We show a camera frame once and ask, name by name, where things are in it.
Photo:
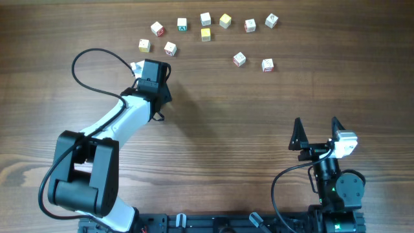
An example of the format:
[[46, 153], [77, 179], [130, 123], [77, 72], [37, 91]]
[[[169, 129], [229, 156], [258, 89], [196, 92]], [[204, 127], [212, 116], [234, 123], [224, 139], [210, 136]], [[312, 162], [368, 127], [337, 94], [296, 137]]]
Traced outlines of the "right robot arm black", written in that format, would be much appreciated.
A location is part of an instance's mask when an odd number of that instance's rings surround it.
[[312, 191], [320, 203], [308, 208], [307, 232], [365, 232], [364, 215], [359, 213], [365, 192], [365, 177], [355, 170], [341, 170], [339, 160], [350, 155], [358, 144], [354, 131], [332, 119], [332, 137], [325, 143], [311, 144], [300, 118], [294, 121], [289, 150], [299, 151], [299, 161], [312, 162]]

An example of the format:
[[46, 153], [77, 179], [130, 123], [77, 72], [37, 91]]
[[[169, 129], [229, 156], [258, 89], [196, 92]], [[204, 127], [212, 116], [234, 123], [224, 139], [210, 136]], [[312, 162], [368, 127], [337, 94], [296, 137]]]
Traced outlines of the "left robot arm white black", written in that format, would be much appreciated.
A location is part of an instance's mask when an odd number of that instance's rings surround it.
[[119, 152], [128, 139], [171, 101], [168, 63], [144, 60], [132, 66], [136, 80], [119, 102], [81, 132], [57, 140], [46, 188], [49, 203], [89, 219], [111, 232], [147, 232], [139, 211], [118, 196]]

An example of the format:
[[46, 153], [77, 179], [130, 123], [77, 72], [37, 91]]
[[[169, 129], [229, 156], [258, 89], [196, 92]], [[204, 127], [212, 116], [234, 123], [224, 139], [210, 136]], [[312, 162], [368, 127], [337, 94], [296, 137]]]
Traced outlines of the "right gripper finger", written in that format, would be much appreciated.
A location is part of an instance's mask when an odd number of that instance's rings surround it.
[[336, 140], [338, 138], [337, 132], [343, 131], [345, 128], [342, 126], [340, 121], [334, 116], [331, 121], [332, 126], [332, 139]]
[[298, 117], [294, 121], [294, 129], [289, 144], [289, 150], [299, 151], [305, 150], [309, 147], [309, 141], [307, 139], [301, 118]]

